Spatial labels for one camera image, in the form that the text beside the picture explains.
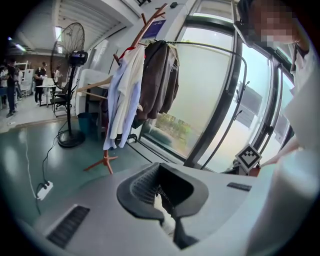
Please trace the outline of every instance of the wooden coat rack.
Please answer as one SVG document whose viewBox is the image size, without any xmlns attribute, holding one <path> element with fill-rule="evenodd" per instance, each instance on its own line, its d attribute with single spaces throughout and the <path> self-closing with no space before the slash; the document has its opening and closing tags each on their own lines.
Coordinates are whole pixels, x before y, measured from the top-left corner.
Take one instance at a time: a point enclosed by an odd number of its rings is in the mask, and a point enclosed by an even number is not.
<svg viewBox="0 0 320 256">
<path fill-rule="evenodd" d="M 134 39 L 133 43 L 131 44 L 131 47 L 134 47 L 136 48 L 138 44 L 140 45 L 145 45 L 144 43 L 141 43 L 140 40 L 142 39 L 142 37 L 144 36 L 144 34 L 146 33 L 147 29 L 150 27 L 150 25 L 152 24 L 152 22 L 155 21 L 156 18 L 158 17 L 163 17 L 164 18 L 164 14 L 166 14 L 165 12 L 163 12 L 163 10 L 168 6 L 167 3 L 165 3 L 164 5 L 162 5 L 161 7 L 159 8 L 156 8 L 156 12 L 151 16 L 151 18 L 146 21 L 146 17 L 145 17 L 145 14 L 142 13 L 141 16 L 142 16 L 142 20 L 143 20 L 143 23 L 144 23 L 144 26 L 143 28 L 140 30 L 139 34 L 136 36 L 136 38 Z M 115 61 L 118 63 L 118 65 L 120 65 L 120 62 L 119 62 L 119 58 L 116 54 L 113 55 Z M 106 97 L 103 97 L 103 96 L 100 96 L 100 95 L 96 95 L 94 93 L 90 93 L 90 92 L 86 92 L 87 89 L 91 89 L 91 88 L 94 88 L 94 87 L 98 87 L 98 86 L 102 86 L 102 85 L 106 85 L 106 84 L 109 84 L 111 82 L 111 79 L 112 79 L 112 75 L 110 77 L 108 77 L 106 80 L 104 81 L 101 81 L 101 82 L 97 82 L 97 83 L 93 83 L 93 84 L 90 84 L 90 85 L 87 85 L 87 86 L 84 86 L 82 88 L 79 88 L 76 90 L 77 93 L 84 93 L 84 94 L 88 94 L 88 95 L 91 95 L 91 96 L 95 96 L 95 97 L 98 97 L 98 98 L 101 98 L 101 99 L 104 99 L 106 100 L 107 98 Z M 106 125 L 105 127 L 105 136 L 107 136 L 107 133 L 108 133 L 108 124 Z M 95 166 L 98 166 L 100 164 L 103 164 L 104 166 L 107 166 L 108 167 L 108 170 L 110 172 L 110 174 L 113 174 L 113 171 L 112 171 L 112 168 L 111 168 L 111 165 L 110 165 L 110 160 L 113 160 L 113 159 L 116 159 L 118 158 L 117 156 L 112 156 L 110 157 L 109 156 L 109 151 L 108 150 L 104 150 L 103 151 L 103 159 L 101 159 L 100 161 L 90 165 L 89 167 L 87 167 L 86 169 L 84 169 L 84 171 L 88 171 L 90 170 L 91 168 L 95 167 Z"/>
</svg>

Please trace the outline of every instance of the person in black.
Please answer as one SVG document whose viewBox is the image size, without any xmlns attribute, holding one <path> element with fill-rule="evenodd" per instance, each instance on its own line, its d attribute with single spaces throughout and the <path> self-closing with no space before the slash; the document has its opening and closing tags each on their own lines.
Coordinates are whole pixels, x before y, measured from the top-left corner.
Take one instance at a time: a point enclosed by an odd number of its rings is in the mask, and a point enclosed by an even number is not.
<svg viewBox="0 0 320 256">
<path fill-rule="evenodd" d="M 43 88 L 38 86 L 42 86 L 43 81 L 46 78 L 46 73 L 47 73 L 46 66 L 47 66 L 47 63 L 42 62 L 42 67 L 39 67 L 34 73 L 34 79 L 35 79 L 34 100 L 37 105 L 41 104 Z"/>
<path fill-rule="evenodd" d="M 9 113 L 6 115 L 6 117 L 11 117 L 16 112 L 15 110 L 15 89 L 16 89 L 16 81 L 15 81 L 15 74 L 16 74 L 16 68 L 15 68 L 15 60 L 10 59 L 8 62 L 8 74 L 6 75 L 6 83 L 7 83 L 7 89 L 6 94 L 9 102 Z"/>
</svg>

